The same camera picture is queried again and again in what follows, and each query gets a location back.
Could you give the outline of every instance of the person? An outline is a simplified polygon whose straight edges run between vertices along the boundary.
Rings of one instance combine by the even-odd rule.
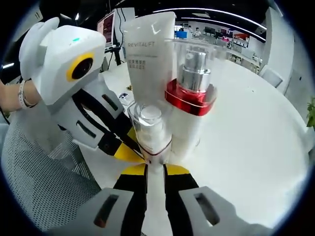
[[[14,112],[21,109],[19,102],[20,84],[4,85],[0,80],[0,107],[4,112]],[[41,97],[31,80],[26,81],[23,89],[24,102],[28,104],[37,104]]]
[[[201,31],[199,30],[199,28],[197,27],[196,28],[196,31],[195,31],[195,33],[194,33],[194,36],[195,37],[199,37],[201,35]]]

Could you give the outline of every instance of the person's arm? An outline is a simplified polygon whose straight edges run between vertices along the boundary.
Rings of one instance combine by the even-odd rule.
[[[21,109],[18,92],[20,85],[4,85],[0,80],[0,107],[5,112],[13,112]],[[24,85],[24,97],[31,104],[37,104],[41,97],[32,81],[26,81]]]

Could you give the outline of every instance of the bracelet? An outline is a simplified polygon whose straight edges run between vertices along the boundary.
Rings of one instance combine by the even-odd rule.
[[[31,104],[29,103],[26,98],[24,97],[24,85],[25,85],[25,80],[23,80],[20,84],[19,92],[18,92],[18,98],[19,98],[19,103],[22,109],[27,110],[29,108],[32,108],[36,104]]]

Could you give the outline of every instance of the white table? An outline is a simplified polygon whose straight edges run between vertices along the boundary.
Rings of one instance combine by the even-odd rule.
[[[274,227],[296,199],[308,170],[306,134],[290,102],[258,75],[228,60],[213,70],[218,98],[207,114],[201,142],[182,163],[199,186],[233,203],[249,223]],[[117,95],[130,85],[127,65],[103,73]],[[129,163],[82,148],[98,184],[113,187]]]

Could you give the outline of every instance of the ceiling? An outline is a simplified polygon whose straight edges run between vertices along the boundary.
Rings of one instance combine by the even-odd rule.
[[[97,22],[110,12],[111,9],[117,7],[134,7],[135,15],[137,16],[152,14],[155,10],[168,8],[210,8],[234,13],[261,24],[265,19],[265,12],[268,6],[269,4],[266,0],[193,0],[190,3],[183,3],[182,0],[42,0],[40,10],[44,17],[43,21],[59,16],[60,13],[74,19],[76,14],[79,13],[78,26],[95,30]],[[211,20],[236,25],[251,32],[255,32],[257,29],[257,25],[253,23],[224,13],[205,10],[174,10],[174,12],[178,21],[188,21],[181,19],[182,17],[198,18],[198,16],[192,13],[207,12]],[[22,39],[13,45],[6,55],[6,63],[15,62],[15,66],[6,69],[5,72],[3,71],[1,75],[2,79],[14,79],[19,75],[17,58]]]

